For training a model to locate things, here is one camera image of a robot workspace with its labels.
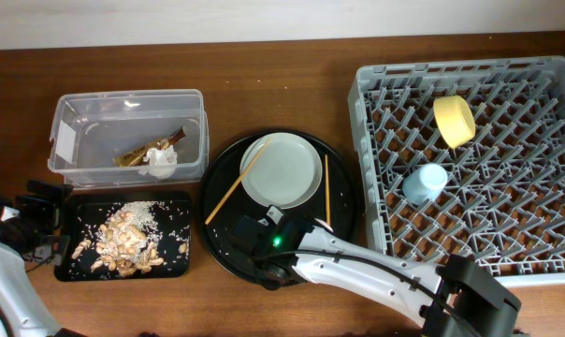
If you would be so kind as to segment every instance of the wooden table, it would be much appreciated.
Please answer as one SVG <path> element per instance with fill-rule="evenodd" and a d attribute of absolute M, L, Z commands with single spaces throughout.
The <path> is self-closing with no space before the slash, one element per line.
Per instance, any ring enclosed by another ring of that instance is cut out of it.
<path fill-rule="evenodd" d="M 325 41 L 0 51 L 0 191 L 29 179 L 60 183 L 47 168 L 51 121 L 61 95 L 196 88 L 205 99 L 210 154 L 265 126 L 327 141 L 358 168 L 346 97 L 364 65 L 565 55 L 565 33 L 385 37 Z M 197 184 L 177 186 L 197 196 Z M 331 286 L 269 292 L 231 275 L 193 231 L 182 278 L 61 283 L 51 267 L 30 274 L 65 327 L 92 336 L 363 335 L 415 328 L 396 312 Z M 565 335 L 565 286 L 520 288 L 517 326 Z"/>

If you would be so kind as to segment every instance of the plastic bin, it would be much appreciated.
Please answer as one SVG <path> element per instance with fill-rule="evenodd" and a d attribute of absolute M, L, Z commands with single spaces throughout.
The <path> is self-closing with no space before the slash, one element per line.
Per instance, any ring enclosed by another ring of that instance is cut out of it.
<path fill-rule="evenodd" d="M 120 168 L 116 156 L 183 127 L 185 138 L 167 179 Z M 75 188 L 109 188 L 199 181 L 208 165 L 210 137 L 203 98 L 197 90 L 152 90 L 64 95 L 51 126 L 48 168 Z"/>
<path fill-rule="evenodd" d="M 450 95 L 476 123 L 454 150 L 432 109 Z M 565 283 L 565 58 L 364 66 L 348 103 L 370 249 L 469 256 L 507 286 Z M 401 185 L 428 163 L 449 181 L 413 205 Z"/>

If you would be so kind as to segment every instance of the green light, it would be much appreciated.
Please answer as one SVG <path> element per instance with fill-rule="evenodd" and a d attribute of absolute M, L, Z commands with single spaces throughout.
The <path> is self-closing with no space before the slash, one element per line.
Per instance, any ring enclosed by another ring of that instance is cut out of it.
<path fill-rule="evenodd" d="M 278 246 L 281 245 L 281 242 L 282 242 L 282 241 L 283 241 L 283 240 L 281 240 L 281 237 L 276 237 L 276 238 L 274 238 L 274 244 L 273 244 L 273 245 L 274 245 L 275 247 L 278 247 Z"/>

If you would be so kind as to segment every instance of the wooden chopstick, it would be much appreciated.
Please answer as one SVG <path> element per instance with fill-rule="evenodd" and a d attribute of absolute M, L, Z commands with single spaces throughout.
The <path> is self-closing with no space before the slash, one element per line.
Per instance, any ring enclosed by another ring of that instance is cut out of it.
<path fill-rule="evenodd" d="M 212 211 L 210 213 L 210 216 L 208 216 L 208 219 L 206 219 L 206 225 L 208 225 L 210 223 L 211 219 L 213 219 L 213 217 L 216 216 L 216 213 L 218 211 L 220 211 L 220 209 L 223 207 L 223 205 L 225 204 L 228 197 L 230 197 L 230 195 L 233 193 L 235 188 L 237 188 L 239 183 L 243 180 L 243 178 L 247 175 L 247 173 L 249 173 L 250 169 L 252 169 L 255 162 L 257 161 L 257 158 L 259 158 L 260 155 L 262 155 L 262 153 L 264 152 L 264 149 L 266 149 L 266 146 L 268 146 L 269 142 L 270 142 L 270 138 L 266 139 L 266 142 L 264 143 L 264 145 L 262 146 L 260 151 L 258 151 L 257 154 L 255 154 L 254 159 L 252 159 L 252 162 L 249 163 L 247 168 L 239 175 L 239 177 L 235 180 L 235 183 L 233 183 L 233 185 L 230 186 L 230 188 L 228 189 L 228 192 L 226 192 L 225 196 L 220 200 L 218 205 L 216 205 L 216 207 L 214 208 L 214 211 Z"/>
<path fill-rule="evenodd" d="M 330 225 L 330 181 L 328 180 L 328 154 L 324 156 L 325 167 L 326 167 L 326 223 L 329 227 Z"/>

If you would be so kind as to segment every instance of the rectangular black tray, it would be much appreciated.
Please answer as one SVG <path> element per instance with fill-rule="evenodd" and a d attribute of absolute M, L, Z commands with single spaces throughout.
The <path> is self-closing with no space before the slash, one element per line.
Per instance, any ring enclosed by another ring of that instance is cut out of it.
<path fill-rule="evenodd" d="M 92 236 L 99 225 L 106 223 L 110 215 L 116 213 L 128 202 L 134 201 L 164 201 L 161 208 L 152 206 L 154 220 L 163 236 L 158 243 L 158 256 L 166 264 L 152 267 L 152 271 L 142 274 L 136 271 L 134 275 L 122 278 L 117 271 L 109 271 L 100 267 L 91 272 L 91 265 L 99 258 L 95 251 L 96 238 Z M 184 192 L 138 192 L 126 194 L 86 194 L 70 197 L 65 204 L 62 234 L 70 236 L 70 246 L 66 250 L 64 262 L 54 269 L 54 276 L 63 282 L 96 281 L 96 280 L 126 280 L 146 278 L 179 277 L 189 268 L 190 225 L 192 220 L 191 198 Z M 91 231 L 85 225 L 92 225 Z M 91 247 L 83 250 L 77 259 L 72 259 L 72 253 L 77 245 L 85 240 L 92 241 Z M 179 253 L 183 241 L 187 241 L 187 253 Z"/>

